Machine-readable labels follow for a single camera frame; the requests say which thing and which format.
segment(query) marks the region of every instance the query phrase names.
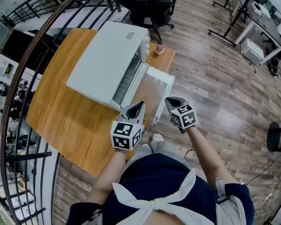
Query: wooden table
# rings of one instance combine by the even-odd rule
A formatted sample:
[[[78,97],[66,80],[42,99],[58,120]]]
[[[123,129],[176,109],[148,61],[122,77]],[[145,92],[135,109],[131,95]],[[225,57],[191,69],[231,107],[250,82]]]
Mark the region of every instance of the wooden table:
[[[70,89],[66,82],[96,33],[96,30],[72,29],[45,70],[26,118],[33,130],[53,148],[93,176],[101,172],[113,154],[110,129],[119,112]],[[155,46],[150,43],[146,62],[168,72],[175,52],[166,48],[164,54],[158,56]],[[143,92],[148,85],[152,86],[141,81],[133,98],[133,101],[146,102],[145,118],[151,116],[154,107],[149,97],[152,93]]]

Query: person's left arm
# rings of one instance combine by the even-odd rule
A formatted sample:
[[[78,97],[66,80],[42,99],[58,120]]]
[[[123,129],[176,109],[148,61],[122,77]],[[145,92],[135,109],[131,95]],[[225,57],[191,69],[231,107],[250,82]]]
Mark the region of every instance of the person's left arm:
[[[97,177],[89,196],[85,200],[86,203],[92,202],[100,205],[105,203],[109,193],[113,190],[112,183],[118,182],[121,177],[122,169],[126,164],[126,154],[126,150],[115,150]]]

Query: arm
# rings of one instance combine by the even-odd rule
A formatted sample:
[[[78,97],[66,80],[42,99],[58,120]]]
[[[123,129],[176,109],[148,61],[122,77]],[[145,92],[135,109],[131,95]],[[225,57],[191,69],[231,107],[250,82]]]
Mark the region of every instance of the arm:
[[[220,156],[200,131],[196,127],[187,128],[186,131],[192,141],[208,184],[216,189],[215,180],[218,177],[225,177],[225,184],[238,183],[228,172]]]
[[[115,150],[111,159],[97,177],[85,202],[100,205],[105,203],[109,193],[113,190],[112,183],[118,182],[121,177],[122,169],[126,164],[126,154],[126,150]]]

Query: navy blue shirt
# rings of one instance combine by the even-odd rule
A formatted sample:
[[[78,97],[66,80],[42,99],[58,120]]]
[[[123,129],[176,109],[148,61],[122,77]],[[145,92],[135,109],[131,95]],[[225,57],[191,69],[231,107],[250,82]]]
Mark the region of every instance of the navy blue shirt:
[[[145,156],[132,163],[123,173],[120,184],[129,190],[136,199],[154,200],[167,197],[177,192],[189,169],[182,163],[160,153]],[[248,225],[253,223],[254,206],[250,198],[249,189],[245,185],[226,184],[227,196],[239,198],[244,206]],[[200,177],[186,196],[179,202],[172,204],[195,211],[216,224],[215,207],[217,193]],[[115,193],[111,192],[103,206],[96,203],[80,202],[73,204],[67,225],[82,224],[91,219],[96,210],[103,214],[103,224],[117,224],[137,211],[121,204]]]

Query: black stool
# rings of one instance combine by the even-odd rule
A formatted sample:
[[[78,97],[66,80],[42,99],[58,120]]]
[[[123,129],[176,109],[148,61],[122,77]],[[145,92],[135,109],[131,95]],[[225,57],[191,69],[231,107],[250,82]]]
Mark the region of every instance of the black stool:
[[[281,152],[281,147],[278,147],[280,143],[280,133],[281,127],[279,127],[279,124],[277,122],[272,122],[268,128],[266,138],[267,149],[270,152]]]

